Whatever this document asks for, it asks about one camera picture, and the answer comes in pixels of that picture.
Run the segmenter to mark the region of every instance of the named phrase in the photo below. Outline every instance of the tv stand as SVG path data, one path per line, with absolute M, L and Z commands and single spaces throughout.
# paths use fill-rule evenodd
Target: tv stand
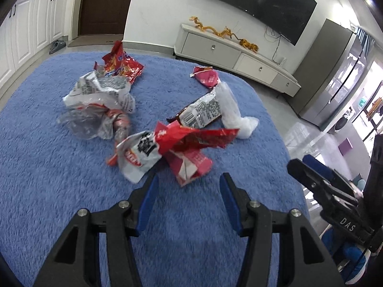
M 174 53 L 240 74 L 291 97 L 301 88 L 291 74 L 272 60 L 245 49 L 235 41 L 192 26 L 181 24 Z

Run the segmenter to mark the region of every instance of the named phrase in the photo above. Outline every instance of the drawer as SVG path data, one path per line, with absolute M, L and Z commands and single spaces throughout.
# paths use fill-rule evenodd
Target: drawer
M 286 93 L 291 97 L 294 97 L 297 91 L 299 91 L 299 89 L 301 88 L 298 84 L 294 83 L 292 80 L 286 78 L 280 73 L 277 74 L 274 81 L 271 82 L 271 86 L 277 91 Z
M 245 54 L 239 58 L 236 70 L 267 84 L 271 84 L 278 74 L 272 68 Z
M 222 43 L 189 33 L 182 54 L 232 69 L 241 52 Z

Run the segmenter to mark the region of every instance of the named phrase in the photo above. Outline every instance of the doormat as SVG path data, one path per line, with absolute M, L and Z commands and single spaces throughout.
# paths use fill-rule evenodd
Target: doormat
M 74 39 L 68 47 L 86 46 L 86 45 L 113 45 L 117 40 L 122 40 L 123 34 L 94 34 L 81 35 Z

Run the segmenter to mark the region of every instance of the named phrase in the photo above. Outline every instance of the red logo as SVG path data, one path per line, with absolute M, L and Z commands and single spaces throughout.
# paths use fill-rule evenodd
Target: red logo
M 126 160 L 134 166 L 140 167 L 141 163 L 138 160 L 137 156 L 129 149 L 125 151 Z

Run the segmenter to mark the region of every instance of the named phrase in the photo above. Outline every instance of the brown door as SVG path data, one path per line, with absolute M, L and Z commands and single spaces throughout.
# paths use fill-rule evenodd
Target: brown door
M 130 0 L 82 0 L 79 35 L 122 34 Z

